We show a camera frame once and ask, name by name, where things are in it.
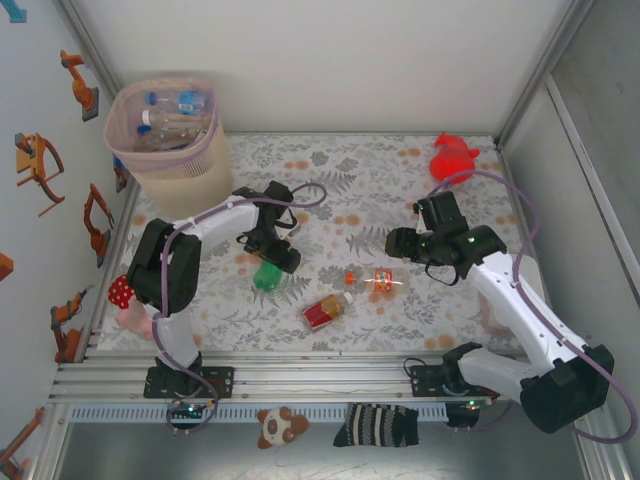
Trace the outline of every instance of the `trash bin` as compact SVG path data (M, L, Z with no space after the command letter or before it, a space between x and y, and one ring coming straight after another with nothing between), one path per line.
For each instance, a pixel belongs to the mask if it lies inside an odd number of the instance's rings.
M198 90L212 114L206 135L181 150L134 152L148 91ZM198 78L144 80L122 89L107 118L104 140L166 215L180 219L223 202L232 190L231 167L213 86Z

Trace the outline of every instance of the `sock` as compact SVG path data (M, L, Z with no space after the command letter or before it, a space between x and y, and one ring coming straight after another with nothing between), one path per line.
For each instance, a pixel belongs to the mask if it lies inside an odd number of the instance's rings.
M396 405L350 403L334 447L375 445L407 447L418 444L418 412Z

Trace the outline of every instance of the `floral tablecloth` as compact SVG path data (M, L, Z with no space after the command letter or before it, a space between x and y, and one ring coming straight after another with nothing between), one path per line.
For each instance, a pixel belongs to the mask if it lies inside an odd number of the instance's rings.
M490 137L466 137L478 148L476 165L500 173ZM508 332L489 324L490 308L466 282L448 287L424 268L384 253L387 233L415 227L414 201L436 184L428 172L435 155L432 136L238 135L228 138L235 187L263 190L270 180L293 188L315 181L328 199L296 210L302 223L293 246L302 254L294 275L284 275L268 294L253 287L259 259L228 241L203 258L199 289L189 305L194 339L202 350L240 351L407 351L449 349L476 341L497 349L517 348ZM515 252L520 247L516 219L504 186L474 177L454 188L470 226L487 224ZM300 191L296 200L317 198ZM117 275L125 273L146 223L162 214L142 192L135 207ZM365 266L407 268L410 288L392 301L356 289L347 315L312 333L300 312L324 296L345 289L346 271ZM122 330L109 304L99 349L153 350L154 344Z

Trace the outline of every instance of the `wire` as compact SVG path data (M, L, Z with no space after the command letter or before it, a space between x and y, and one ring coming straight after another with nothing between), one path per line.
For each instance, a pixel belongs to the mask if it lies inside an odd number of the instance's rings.
M404 359L404 362L402 363L402 369L404 370L404 373L407 374L407 377L409 377L411 380L424 380L424 377L420 378L418 376L414 377L413 375L411 375L411 370L409 370L407 368L407 362L418 362L418 363L422 364L423 367L426 367L427 364L424 363L424 360L422 360L421 358L417 358L417 357L407 357L407 358Z
M291 191L291 193L294 194L294 193L302 190L303 188L319 188L322 191L322 197L320 198L320 200L316 200L316 201L313 201L311 203L284 202L284 201L281 201L281 200L274 200L274 199L268 198L268 197L242 198L240 200L235 200L233 202L228 202L228 203L224 203L222 205L218 205L216 207L213 207L213 208L207 210L206 212L203 212L200 215L196 216L193 219L193 222L197 224L197 223L200 223L203 220L211 218L214 215L217 215L217 214L219 214L219 213L221 213L223 211L229 210L229 209L234 208L234 207L239 207L240 205L248 205L248 204L252 204L252 203L269 203L269 204L272 204L272 205L280 205L280 206L284 206L284 207L293 207L293 208L312 208L312 207L320 205L322 202L325 201L325 199L328 196L327 189L324 187L324 185L321 185L321 184L315 183L315 182L308 182L308 183L304 183L302 185L299 185L298 187L294 188ZM177 368L181 372L186 373L191 378L197 380L202 385L204 385L204 387L207 390L209 390L209 392L211 393L211 396L213 398L213 405L212 405L213 408L209 412L209 415L200 424L198 424L197 426L193 427L190 430L186 430L185 433L187 435L189 435L190 432L197 432L201 428L204 428L211 421L211 419L216 415L216 413L218 411L218 400L219 400L218 392L216 392L216 389L213 387L213 385L211 385L211 383L206 378L202 377L201 375L198 375L195 372L192 372L186 366L181 365L178 361L176 361L166 351L166 349L164 347L164 344L162 343L162 340L160 339L160 336L158 335L158 321L160 319L162 319L162 318L167 318L168 314L169 314L168 270L169 270L169 252L170 252L171 244L173 243L173 241L175 240L175 238L178 235L180 235L183 231L185 231L188 228L190 228L192 225L193 225L193 223L190 222L190 223L186 223L186 224L182 225L181 227L176 228L173 232L171 232L171 234L167 237L167 240L165 241L164 248L162 249L162 258L161 258L161 267L160 267L160 298L162 300L161 301L162 309L161 309L160 312L156 313L153 316L153 324L151 326L151 332L153 334L153 340L156 342L156 346L158 347L158 350L164 356L164 358L167 360L167 362L169 362L171 365L173 365L175 368ZM179 405L175 406L172 409L170 409L167 412L167 415L165 417L165 422L166 422L167 426L172 428L174 430L174 432L176 431L176 427L171 423L171 416L178 408L179 408Z
M493 180L496 180L497 182L500 182L503 185L510 188L511 190L513 190L529 206L529 208L531 209L531 212L533 213L534 223L533 223L533 228L531 229L531 233L522 244L522 247L520 248L520 250L518 251L518 254L516 255L516 259L513 262L513 280L515 282L516 290L520 294L520 297L522 298L524 303L531 309L531 312L533 312L533 314L538 318L538 320L540 320L540 322L551 333L553 333L553 335L560 342L562 342L563 345L565 345L569 350L571 350L578 357L584 360L589 366L591 366L596 372L602 375L613 386L613 388L622 397L622 400L624 401L624 403L627 405L627 408L629 409L629 414L631 416L629 429L624 434L614 438L598 437L596 435L592 435L591 433L580 430L573 425L570 425L569 428L577 435L580 435L581 437L584 437L588 440L593 440L594 442L598 442L598 443L605 443L610 445L615 443L626 442L631 437L633 437L638 430L638 411L633 402L633 399L631 398L631 395L629 395L629 393L625 390L622 384L613 375L611 375L604 368L598 365L591 357L589 357L586 353L584 353L580 348L578 348L577 346L569 342L566 338L564 338L564 336L562 335L562 332L560 332L557 328L555 328L553 324L549 322L549 320L547 320L547 318L542 314L542 312L538 310L538 308L535 306L535 304L532 302L532 300L529 298L527 293L524 291L524 288L522 288L522 285L520 284L520 263L522 262L522 258L524 257L525 252L533 244L533 239L536 237L536 235L540 231L541 222L540 222L540 213L538 211L538 207L535 205L535 203L533 203L533 201L527 196L526 193L524 193L520 188L518 188L513 183L509 182L508 180L505 180L504 178L498 175L485 172L482 170L464 170L462 172L458 172L454 175L451 175L450 177L445 179L443 182L440 182L438 185L436 185L436 187L427 195L427 197L434 195L436 192L438 192L442 188L449 187L452 180L455 180L456 178L462 177L465 175L481 175L483 177L488 177Z

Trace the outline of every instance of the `white wall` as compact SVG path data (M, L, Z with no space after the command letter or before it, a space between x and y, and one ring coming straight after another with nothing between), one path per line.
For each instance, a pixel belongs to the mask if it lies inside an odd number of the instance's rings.
M640 309L546 90L537 93L504 155L514 180L542 212L535 247L554 310L590 345L604 344L613 353L614 376L640 398ZM626 406L613 389L608 401L625 432ZM624 447L640 475L640 436Z
M71 54L77 47L52 2L19 3L27 9L26 24L9 24L6 14L0 15L0 252L15 264L15 271L0 282L0 448L33 417L51 390L56 345L50 308L91 283L100 285L102 270L96 268L82 220L89 182L100 189L116 221L125 195L115 193L112 159L102 140L108 100L101 96L100 116L82 122L71 75L60 64L60 49ZM86 68L79 70L88 85L96 86ZM50 187L66 198L41 218L38 213L50 203L42 190L33 181L16 186L27 176L16 173L18 132L40 133L65 167ZM48 154L45 166L47 173L55 171ZM92 218L98 228L107 228L101 212L94 211ZM85 298L82 313L70 322L75 328L91 316L96 292Z
M119 79L201 72L227 130L497 134L570 0L76 0Z

